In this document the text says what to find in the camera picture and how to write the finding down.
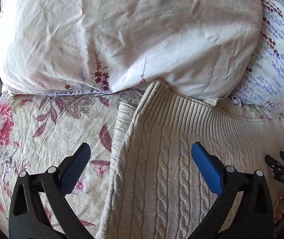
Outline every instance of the silver screw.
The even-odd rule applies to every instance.
[[[264,175],[264,173],[260,170],[256,171],[257,176],[262,177]]]
[[[233,166],[229,165],[229,166],[226,167],[226,171],[228,171],[228,172],[234,172],[234,171],[235,171],[235,168],[234,168]]]
[[[51,166],[48,169],[48,173],[55,173],[56,170],[57,170],[57,168],[55,166]]]
[[[19,174],[19,176],[22,178],[22,177],[24,177],[24,176],[26,176],[27,175],[27,172],[26,171],[22,171],[22,172],[20,172],[20,174]]]

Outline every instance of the cable knit pattern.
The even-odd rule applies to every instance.
[[[258,119],[224,99],[197,101],[152,83],[139,105],[123,103],[112,144],[110,186],[97,239],[185,239],[212,207],[191,155],[202,143],[224,165],[264,172],[274,206],[281,184],[264,163],[280,161],[284,119]],[[237,195],[222,229],[232,223]]]

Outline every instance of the pillow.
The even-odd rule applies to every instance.
[[[284,0],[262,0],[263,22],[256,49],[231,95],[243,104],[284,112]]]
[[[228,95],[256,47],[260,0],[5,0],[0,76],[11,93],[114,93],[161,78]]]

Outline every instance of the mattress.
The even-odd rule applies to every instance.
[[[8,235],[8,217],[18,174],[42,173],[86,142],[91,159],[66,200],[95,235],[108,191],[111,143],[121,101],[137,104],[133,89],[112,95],[9,96],[0,98],[0,229]],[[44,193],[41,199],[54,227],[61,231]]]

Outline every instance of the hand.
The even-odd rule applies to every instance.
[[[284,191],[280,191],[277,194],[278,198],[280,199],[277,209],[276,209],[276,213],[275,213],[275,218],[274,218],[274,223],[276,223],[278,220],[280,220],[284,214]]]

